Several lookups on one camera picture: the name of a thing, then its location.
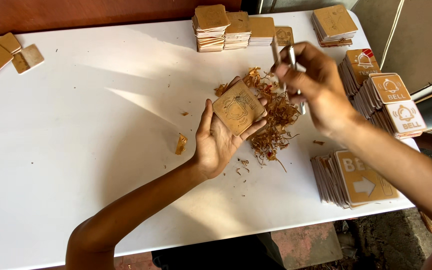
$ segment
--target white table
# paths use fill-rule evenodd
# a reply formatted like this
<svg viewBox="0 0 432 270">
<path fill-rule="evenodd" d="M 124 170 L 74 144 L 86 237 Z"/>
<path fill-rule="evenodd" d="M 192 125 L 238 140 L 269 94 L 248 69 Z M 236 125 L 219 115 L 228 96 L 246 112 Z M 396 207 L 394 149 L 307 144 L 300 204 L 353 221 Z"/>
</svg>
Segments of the white table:
<svg viewBox="0 0 432 270">
<path fill-rule="evenodd" d="M 310 11 L 268 15 L 277 26 L 292 27 L 295 42 L 317 44 Z M 351 16 L 359 28 L 354 44 L 323 49 L 338 63 L 346 50 L 369 48 Z M 192 156 L 205 99 L 217 98 L 214 88 L 244 76 L 248 67 L 267 71 L 273 64 L 270 47 L 197 53 L 190 21 L 17 39 L 23 47 L 35 43 L 45 62 L 22 75 L 11 64 L 0 71 L 0 269 L 64 264 L 78 224 Z M 309 115 L 291 130 L 300 135 L 278 153 L 287 173 L 275 161 L 261 169 L 245 143 L 226 176 L 204 182 L 143 222 L 115 255 L 413 206 L 406 199 L 356 210 L 321 204 L 309 158 L 338 146 L 314 129 Z M 179 132 L 189 138 L 182 156 L 174 154 Z M 250 173 L 235 172 L 237 158 L 249 160 Z"/>
</svg>

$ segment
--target person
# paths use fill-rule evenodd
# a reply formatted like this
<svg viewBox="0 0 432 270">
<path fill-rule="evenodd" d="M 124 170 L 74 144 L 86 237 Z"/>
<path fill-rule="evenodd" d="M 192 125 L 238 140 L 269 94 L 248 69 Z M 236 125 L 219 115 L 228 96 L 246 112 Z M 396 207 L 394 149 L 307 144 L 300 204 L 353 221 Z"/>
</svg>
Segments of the person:
<svg viewBox="0 0 432 270">
<path fill-rule="evenodd" d="M 432 219 L 432 159 L 372 126 L 351 106 L 332 58 L 308 42 L 293 48 L 306 72 L 289 68 L 285 50 L 281 51 L 283 61 L 272 68 L 280 82 L 286 83 L 289 100 L 294 104 L 307 101 L 312 121 L 322 134 L 345 145 Z M 77 226 L 68 241 L 66 269 L 114 269 L 114 248 L 124 236 L 200 183 L 218 176 L 243 141 L 265 123 L 260 120 L 235 137 L 206 100 L 194 156 Z M 153 252 L 153 262 L 171 270 L 284 269 L 268 234 Z M 432 269 L 432 254 L 423 268 Z"/>
</svg>

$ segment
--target arrow sign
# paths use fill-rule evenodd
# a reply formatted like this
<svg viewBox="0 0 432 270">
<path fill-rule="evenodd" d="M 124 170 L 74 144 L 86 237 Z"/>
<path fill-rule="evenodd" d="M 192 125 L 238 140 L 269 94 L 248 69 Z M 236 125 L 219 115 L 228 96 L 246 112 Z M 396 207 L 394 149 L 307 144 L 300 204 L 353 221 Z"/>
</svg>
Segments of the arrow sign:
<svg viewBox="0 0 432 270">
<path fill-rule="evenodd" d="M 359 192 L 366 192 L 368 193 L 368 197 L 371 195 L 373 190 L 375 189 L 375 183 L 368 180 L 368 178 L 363 176 L 362 181 L 353 182 L 354 185 L 354 191 L 357 193 Z"/>
</svg>

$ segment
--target dirt floor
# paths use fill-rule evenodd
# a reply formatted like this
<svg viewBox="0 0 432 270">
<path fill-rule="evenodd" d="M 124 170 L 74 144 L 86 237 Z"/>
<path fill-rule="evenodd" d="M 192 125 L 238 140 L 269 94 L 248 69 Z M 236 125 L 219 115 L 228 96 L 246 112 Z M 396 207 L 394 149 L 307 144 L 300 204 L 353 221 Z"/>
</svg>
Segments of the dirt floor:
<svg viewBox="0 0 432 270">
<path fill-rule="evenodd" d="M 354 258 L 303 268 L 304 270 L 419 270 L 432 251 L 428 232 L 416 208 L 346 220 L 355 238 Z M 342 231 L 336 221 L 336 232 Z"/>
</svg>

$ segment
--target hand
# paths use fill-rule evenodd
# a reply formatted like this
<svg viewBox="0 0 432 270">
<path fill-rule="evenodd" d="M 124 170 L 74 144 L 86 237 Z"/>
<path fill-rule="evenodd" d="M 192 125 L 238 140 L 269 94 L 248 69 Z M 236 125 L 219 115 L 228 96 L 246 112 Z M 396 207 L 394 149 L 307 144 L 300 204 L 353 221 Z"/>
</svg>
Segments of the hand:
<svg viewBox="0 0 432 270">
<path fill-rule="evenodd" d="M 348 101 L 343 83 L 339 78 L 334 60 L 308 42 L 293 45 L 296 60 L 306 68 L 306 72 L 296 71 L 288 62 L 288 50 L 281 51 L 281 64 L 274 66 L 280 82 L 287 85 L 287 93 L 292 103 L 308 101 L 309 111 L 315 127 L 323 135 L 340 141 L 343 133 L 355 122 L 363 119 Z"/>
<path fill-rule="evenodd" d="M 227 86 L 228 89 L 240 80 L 240 77 L 235 77 Z M 265 98 L 260 98 L 259 101 L 262 105 L 267 103 Z M 266 120 L 259 120 L 236 137 L 213 113 L 213 104 L 210 99 L 207 99 L 206 108 L 202 112 L 201 122 L 196 132 L 196 152 L 191 159 L 207 179 L 215 178 L 224 170 L 243 141 L 264 125 L 266 125 Z"/>
</svg>

